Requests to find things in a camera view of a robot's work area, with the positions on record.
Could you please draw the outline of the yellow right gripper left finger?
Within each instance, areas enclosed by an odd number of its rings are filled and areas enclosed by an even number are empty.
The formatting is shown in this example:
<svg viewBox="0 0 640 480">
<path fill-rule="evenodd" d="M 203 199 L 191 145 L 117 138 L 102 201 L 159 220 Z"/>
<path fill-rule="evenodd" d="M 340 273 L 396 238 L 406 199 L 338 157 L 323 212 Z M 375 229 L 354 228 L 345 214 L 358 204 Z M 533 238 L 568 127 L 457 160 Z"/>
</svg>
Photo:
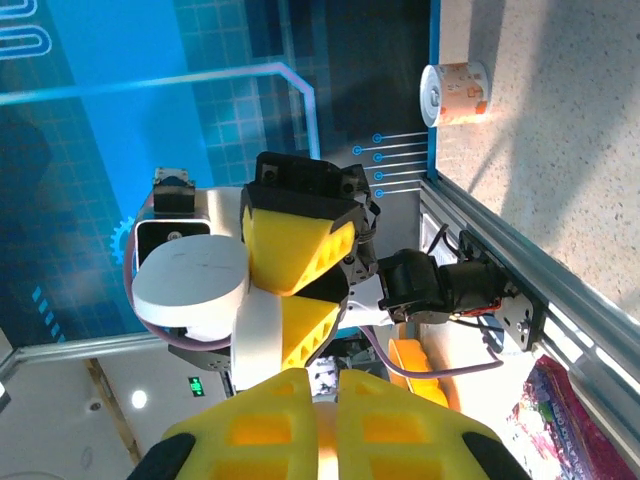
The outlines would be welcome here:
<svg viewBox="0 0 640 480">
<path fill-rule="evenodd" d="M 316 479 L 308 374 L 288 369 L 171 426 L 131 479 Z"/>
</svg>

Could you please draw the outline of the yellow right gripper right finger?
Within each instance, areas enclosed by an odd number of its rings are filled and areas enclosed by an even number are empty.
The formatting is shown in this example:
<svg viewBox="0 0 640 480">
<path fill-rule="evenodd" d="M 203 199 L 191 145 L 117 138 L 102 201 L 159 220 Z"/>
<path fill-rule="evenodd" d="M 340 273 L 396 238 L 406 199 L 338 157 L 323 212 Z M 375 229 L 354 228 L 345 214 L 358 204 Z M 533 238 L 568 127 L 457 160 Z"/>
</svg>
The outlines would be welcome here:
<svg viewBox="0 0 640 480">
<path fill-rule="evenodd" d="M 359 370 L 340 375 L 340 479 L 527 479 L 498 435 Z"/>
</svg>

